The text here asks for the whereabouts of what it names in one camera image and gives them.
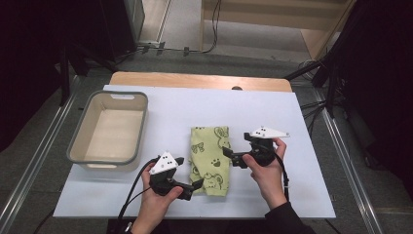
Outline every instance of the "person's left hand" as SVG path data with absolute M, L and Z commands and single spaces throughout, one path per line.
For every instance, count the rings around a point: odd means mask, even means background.
M 149 171 L 155 164 L 152 163 L 142 173 L 143 190 L 149 188 Z M 133 223 L 131 233 L 151 233 L 164 219 L 168 207 L 183 191 L 182 187 L 174 187 L 166 196 L 156 194 L 148 189 L 142 194 L 139 214 Z

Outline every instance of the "hand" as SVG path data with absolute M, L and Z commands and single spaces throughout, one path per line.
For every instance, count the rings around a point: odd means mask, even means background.
M 143 190 L 149 188 L 149 171 L 155 164 L 152 163 L 142 173 Z M 170 203 L 172 203 L 181 193 L 182 187 L 174 187 L 166 196 L 156 194 L 152 189 L 148 189 L 142 194 L 139 214 L 133 223 L 131 233 L 151 233 L 153 229 L 164 219 Z
M 283 159 L 286 144 L 279 138 L 274 138 L 273 142 L 277 146 L 277 155 Z M 267 202 L 270 210 L 286 203 L 282 190 L 282 167 L 279 162 L 274 160 L 270 165 L 261 167 L 249 154 L 245 154 L 243 160 L 252 170 L 251 177 L 258 183 L 261 196 Z

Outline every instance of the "patterned cloth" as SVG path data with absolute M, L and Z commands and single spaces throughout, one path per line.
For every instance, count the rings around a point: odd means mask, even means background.
M 231 148 L 228 127 L 191 128 L 191 182 L 204 179 L 197 192 L 209 196 L 226 196 L 229 188 L 230 159 L 222 146 Z

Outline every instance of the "person's right hand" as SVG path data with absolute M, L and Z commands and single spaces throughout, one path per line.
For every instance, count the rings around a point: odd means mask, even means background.
M 286 144 L 279 138 L 274 138 L 273 141 L 277 146 L 276 153 L 283 159 Z M 243 160 L 252 170 L 251 177 L 258 183 L 261 195 L 270 210 L 286 203 L 282 190 L 282 167 L 279 162 L 274 160 L 270 165 L 261 167 L 249 154 L 245 154 Z

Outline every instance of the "sleeve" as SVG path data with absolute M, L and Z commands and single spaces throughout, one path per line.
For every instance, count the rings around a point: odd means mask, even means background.
M 267 225 L 275 233 L 283 234 L 316 234 L 309 226 L 304 225 L 297 213 L 287 202 L 265 214 Z

